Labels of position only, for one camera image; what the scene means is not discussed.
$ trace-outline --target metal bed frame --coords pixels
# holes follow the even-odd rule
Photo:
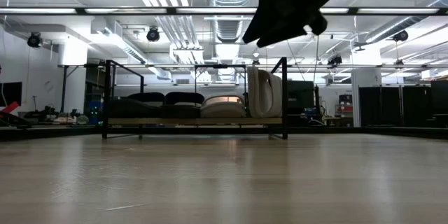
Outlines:
[[[159,134],[160,131],[154,128],[144,128],[144,124],[180,124],[180,125],[281,125],[281,138],[288,138],[288,61],[286,57],[282,57],[276,66],[271,71],[275,73],[281,68],[282,77],[282,117],[281,118],[110,118],[108,113],[108,105],[111,100],[111,93],[113,92],[113,87],[115,82],[111,82],[111,67],[113,67],[113,72],[116,72],[116,67],[120,67],[135,74],[140,77],[140,93],[144,92],[144,77],[141,74],[123,66],[113,60],[106,60],[106,76],[104,80],[104,103],[103,103],[103,125],[101,129],[103,139],[107,139],[108,133],[116,132],[117,129],[112,129],[110,125],[139,125],[138,129],[133,129],[134,134]],[[244,68],[245,78],[244,78],[244,90],[246,90],[246,65],[210,65],[210,64],[198,64],[195,65],[195,73],[197,73],[198,68],[210,68],[222,69],[227,67],[242,67]],[[195,79],[195,92],[197,91],[197,82]],[[214,134],[226,134],[228,133],[228,128],[197,128],[193,134],[201,134],[203,132],[213,132]],[[170,128],[169,131],[175,134],[176,131],[184,132],[185,129],[182,128]],[[269,134],[274,135],[274,131],[268,129]],[[240,134],[254,134],[249,128],[240,131]]]

